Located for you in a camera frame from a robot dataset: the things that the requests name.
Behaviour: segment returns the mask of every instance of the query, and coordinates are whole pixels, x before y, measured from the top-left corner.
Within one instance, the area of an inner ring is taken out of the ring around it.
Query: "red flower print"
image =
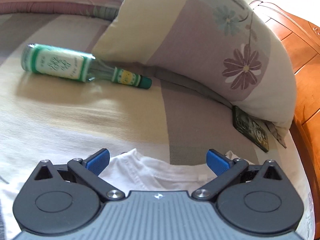
[[[233,52],[234,58],[227,58],[223,61],[227,68],[222,75],[227,77],[226,83],[232,82],[231,89],[241,88],[242,90],[249,87],[249,84],[257,83],[256,75],[261,74],[261,62],[258,61],[259,53],[251,53],[249,44],[244,46],[244,53],[239,49]]]

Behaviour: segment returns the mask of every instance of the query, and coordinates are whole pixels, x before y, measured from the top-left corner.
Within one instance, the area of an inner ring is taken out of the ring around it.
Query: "wooden bed frame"
[[[297,104],[290,128],[308,177],[320,237],[320,27],[272,3],[253,1],[256,14],[281,40],[297,82]]]

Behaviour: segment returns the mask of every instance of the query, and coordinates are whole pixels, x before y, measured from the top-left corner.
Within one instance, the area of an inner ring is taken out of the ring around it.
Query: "smartphone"
[[[268,136],[265,130],[261,128],[246,112],[238,106],[232,107],[233,126],[262,151],[268,152]]]

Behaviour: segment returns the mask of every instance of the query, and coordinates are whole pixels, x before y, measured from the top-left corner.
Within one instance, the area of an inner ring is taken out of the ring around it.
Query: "green bottle cap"
[[[138,85],[138,88],[144,88],[144,89],[149,89],[152,85],[152,80],[150,78],[141,76],[140,83]]]

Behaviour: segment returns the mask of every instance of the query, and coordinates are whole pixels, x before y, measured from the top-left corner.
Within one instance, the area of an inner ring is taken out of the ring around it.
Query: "bed sheet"
[[[284,149],[269,133],[270,151],[264,153],[233,128],[231,110],[208,98],[203,87],[194,91],[153,78],[149,90],[140,90],[30,74],[20,66],[28,43],[90,52],[108,25],[102,19],[71,15],[0,16],[0,175],[13,183],[47,156],[60,164],[103,147],[111,156],[137,148],[175,165],[205,163],[209,148],[231,150],[256,164],[267,159],[280,164],[305,204],[297,231],[313,239],[310,187],[290,134]],[[15,223],[10,206],[2,211],[4,223]],[[11,239],[17,231],[16,225],[6,235]]]

